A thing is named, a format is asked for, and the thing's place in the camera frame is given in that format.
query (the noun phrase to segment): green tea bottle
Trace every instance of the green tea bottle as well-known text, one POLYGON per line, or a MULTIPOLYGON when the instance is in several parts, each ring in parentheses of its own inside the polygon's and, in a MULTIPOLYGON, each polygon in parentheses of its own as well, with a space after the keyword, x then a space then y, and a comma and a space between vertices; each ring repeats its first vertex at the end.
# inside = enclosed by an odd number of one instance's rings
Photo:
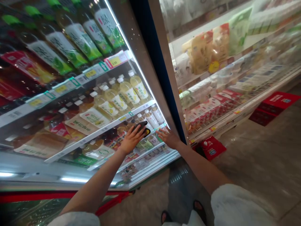
POLYGON ((92 7, 95 20, 101 26, 107 39, 115 49, 115 52, 120 50, 127 50, 125 42, 116 26, 116 23, 103 0, 98 4, 93 4, 92 7))
POLYGON ((72 0, 72 2, 77 10, 79 22, 83 25, 85 31, 92 38, 100 52, 105 58, 112 56, 114 54, 113 49, 101 32, 100 27, 96 24, 90 10, 82 5, 81 0, 72 0))
POLYGON ((47 2, 55 11, 58 25, 65 30, 66 34, 71 37, 72 41, 86 55, 89 61, 92 64, 102 61, 102 54, 78 22, 76 16, 64 10, 58 0, 47 0, 47 2))
POLYGON ((37 8, 26 6, 25 11, 34 19, 38 30, 80 71, 90 67, 81 51, 62 33, 62 29, 53 21, 46 19, 37 8))
POLYGON ((14 16, 4 15, 2 19, 15 30, 17 37, 27 48, 55 69, 60 75, 68 77, 68 73, 74 70, 60 53, 47 45, 38 32, 25 27, 25 25, 14 16))

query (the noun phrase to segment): white sleeve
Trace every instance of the white sleeve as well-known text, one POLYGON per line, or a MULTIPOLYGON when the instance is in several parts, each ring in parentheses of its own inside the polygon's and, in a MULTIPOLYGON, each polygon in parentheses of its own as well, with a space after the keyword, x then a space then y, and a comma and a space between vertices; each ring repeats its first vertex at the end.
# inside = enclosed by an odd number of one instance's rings
POLYGON ((271 207, 251 192, 225 184, 211 196, 215 226, 276 225, 271 207))
POLYGON ((48 226, 100 226, 99 218, 93 213, 70 212, 58 216, 48 226))

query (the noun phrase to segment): hand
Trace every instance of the hand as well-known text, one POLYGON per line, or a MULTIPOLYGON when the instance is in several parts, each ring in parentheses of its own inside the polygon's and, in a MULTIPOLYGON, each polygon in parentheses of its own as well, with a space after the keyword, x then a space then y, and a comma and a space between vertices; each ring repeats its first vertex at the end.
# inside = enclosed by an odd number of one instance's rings
POLYGON ((122 141, 122 143, 121 143, 120 147, 118 148, 118 150, 121 150, 126 154, 128 154, 132 150, 134 150, 136 145, 145 136, 145 133, 144 133, 145 127, 143 127, 139 133, 137 133, 140 127, 141 127, 141 125, 138 125, 134 131, 133 131, 134 126, 132 126, 129 129, 129 131, 127 132, 126 136, 124 137, 124 140, 122 141))
POLYGON ((163 140, 167 146, 172 149, 177 149, 182 141, 166 126, 167 131, 159 129, 156 133, 159 135, 160 139, 163 140))

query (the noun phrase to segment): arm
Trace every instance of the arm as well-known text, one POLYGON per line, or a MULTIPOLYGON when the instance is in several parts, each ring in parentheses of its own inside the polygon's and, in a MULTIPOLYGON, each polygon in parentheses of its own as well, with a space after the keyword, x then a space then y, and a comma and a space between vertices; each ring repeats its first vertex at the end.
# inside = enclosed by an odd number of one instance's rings
POLYGON ((98 172, 72 197, 64 207, 60 215, 68 212, 95 213, 124 158, 144 137, 144 129, 137 131, 141 125, 133 131, 134 126, 127 132, 121 146, 116 153, 98 170, 98 172))
POLYGON ((196 153, 166 127, 168 132, 157 131, 160 138, 172 149, 176 149, 187 162, 197 179, 210 195, 224 184, 233 184, 219 169, 207 159, 196 153))

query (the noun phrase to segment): fluorescent light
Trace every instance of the fluorescent light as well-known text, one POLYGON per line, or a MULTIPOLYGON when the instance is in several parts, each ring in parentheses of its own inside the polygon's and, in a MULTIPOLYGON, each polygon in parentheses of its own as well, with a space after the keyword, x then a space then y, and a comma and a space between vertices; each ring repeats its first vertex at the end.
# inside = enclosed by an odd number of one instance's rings
POLYGON ((3 172, 0 172, 0 177, 9 177, 9 176, 14 176, 15 174, 13 173, 3 173, 3 172))
POLYGON ((85 179, 70 178, 70 177, 62 177, 61 180, 63 180, 63 181, 70 181, 70 182, 81 182, 81 183, 88 182, 88 180, 85 180, 85 179))

